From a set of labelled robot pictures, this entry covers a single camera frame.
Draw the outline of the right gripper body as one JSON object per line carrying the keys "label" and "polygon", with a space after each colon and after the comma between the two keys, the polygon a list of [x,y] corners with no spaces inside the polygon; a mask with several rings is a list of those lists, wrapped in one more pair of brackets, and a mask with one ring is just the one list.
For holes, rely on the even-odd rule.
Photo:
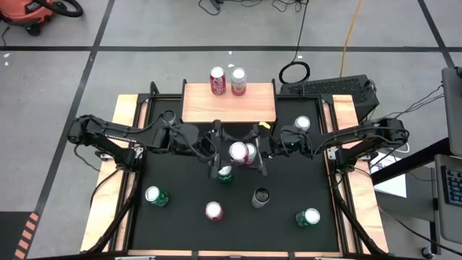
{"label": "right gripper body", "polygon": [[270,158],[276,156],[289,157],[292,153],[300,153],[310,157],[310,137],[307,131],[296,126],[282,126],[279,135],[275,130],[270,130],[260,139],[260,154]]}

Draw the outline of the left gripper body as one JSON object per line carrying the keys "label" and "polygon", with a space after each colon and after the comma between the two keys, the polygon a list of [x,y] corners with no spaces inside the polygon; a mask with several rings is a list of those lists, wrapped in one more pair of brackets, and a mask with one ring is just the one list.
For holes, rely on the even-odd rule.
{"label": "left gripper body", "polygon": [[201,132],[195,125],[181,123],[175,126],[175,154],[211,161],[219,150],[208,133]]}

